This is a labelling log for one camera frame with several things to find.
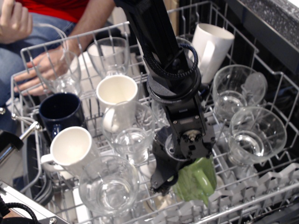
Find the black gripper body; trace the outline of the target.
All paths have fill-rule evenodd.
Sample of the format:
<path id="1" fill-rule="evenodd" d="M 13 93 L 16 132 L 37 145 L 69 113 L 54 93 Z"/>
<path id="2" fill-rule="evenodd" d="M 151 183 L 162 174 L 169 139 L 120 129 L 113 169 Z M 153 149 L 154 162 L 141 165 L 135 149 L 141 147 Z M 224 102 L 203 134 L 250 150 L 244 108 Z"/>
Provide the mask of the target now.
<path id="1" fill-rule="evenodd" d="M 209 157 L 215 143 L 213 128 L 206 124 L 201 96 L 162 99 L 152 97 L 165 112 L 168 125 L 154 137 L 153 154 L 156 170 L 152 184 L 175 184 L 178 172 L 197 158 Z"/>

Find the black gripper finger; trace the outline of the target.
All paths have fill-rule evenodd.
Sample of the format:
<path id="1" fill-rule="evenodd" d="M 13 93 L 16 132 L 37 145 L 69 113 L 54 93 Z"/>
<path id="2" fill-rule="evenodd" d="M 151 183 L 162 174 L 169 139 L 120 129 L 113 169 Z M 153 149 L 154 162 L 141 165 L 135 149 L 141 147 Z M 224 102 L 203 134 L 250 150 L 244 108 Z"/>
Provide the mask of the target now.
<path id="1" fill-rule="evenodd" d="M 151 184 L 150 192 L 153 194 L 161 193 L 162 196 L 166 196 L 169 193 L 171 187 L 175 185 L 177 181 L 178 181 L 178 174 L 175 174 L 169 180 L 164 182 L 160 187 L 155 188 L 154 184 Z"/>

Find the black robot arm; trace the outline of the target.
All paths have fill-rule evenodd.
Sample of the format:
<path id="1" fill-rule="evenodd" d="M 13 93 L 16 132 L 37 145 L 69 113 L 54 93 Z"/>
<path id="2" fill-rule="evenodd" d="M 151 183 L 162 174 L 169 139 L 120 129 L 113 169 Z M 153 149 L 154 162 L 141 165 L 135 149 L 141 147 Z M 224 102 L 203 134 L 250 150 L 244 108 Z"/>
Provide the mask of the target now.
<path id="1" fill-rule="evenodd" d="M 156 170 L 151 191 L 167 194 L 179 170 L 197 158 L 209 157 L 215 142 L 201 106 L 204 86 L 196 50 L 179 44 L 161 0 L 118 0 L 136 35 L 149 69 L 147 91 L 169 122 L 153 141 Z"/>

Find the person's forearm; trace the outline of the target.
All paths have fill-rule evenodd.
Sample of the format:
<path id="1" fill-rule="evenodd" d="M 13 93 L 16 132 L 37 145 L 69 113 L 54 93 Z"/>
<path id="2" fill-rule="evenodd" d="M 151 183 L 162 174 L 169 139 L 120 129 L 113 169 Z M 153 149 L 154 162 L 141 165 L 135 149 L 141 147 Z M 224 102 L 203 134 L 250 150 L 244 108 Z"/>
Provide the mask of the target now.
<path id="1" fill-rule="evenodd" d="M 88 1 L 83 15 L 68 35 L 69 39 L 66 41 L 67 49 L 80 55 L 81 51 L 89 46 L 93 38 L 91 35 L 85 35 L 77 40 L 74 36 L 104 27 L 114 7 L 115 3 L 113 0 Z"/>

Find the person's hand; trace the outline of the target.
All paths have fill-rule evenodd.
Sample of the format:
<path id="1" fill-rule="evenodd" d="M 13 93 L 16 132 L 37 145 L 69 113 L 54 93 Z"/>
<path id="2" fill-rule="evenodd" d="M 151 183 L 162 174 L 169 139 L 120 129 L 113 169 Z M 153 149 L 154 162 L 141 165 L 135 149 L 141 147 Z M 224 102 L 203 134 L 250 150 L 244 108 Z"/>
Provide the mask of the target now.
<path id="1" fill-rule="evenodd" d="M 58 47 L 48 50 L 27 63 L 32 70 L 14 77 L 17 85 L 13 88 L 15 93 L 24 92 L 24 95 L 41 96 L 49 92 L 46 80 L 53 81 L 67 71 L 67 62 L 64 58 L 66 49 Z"/>

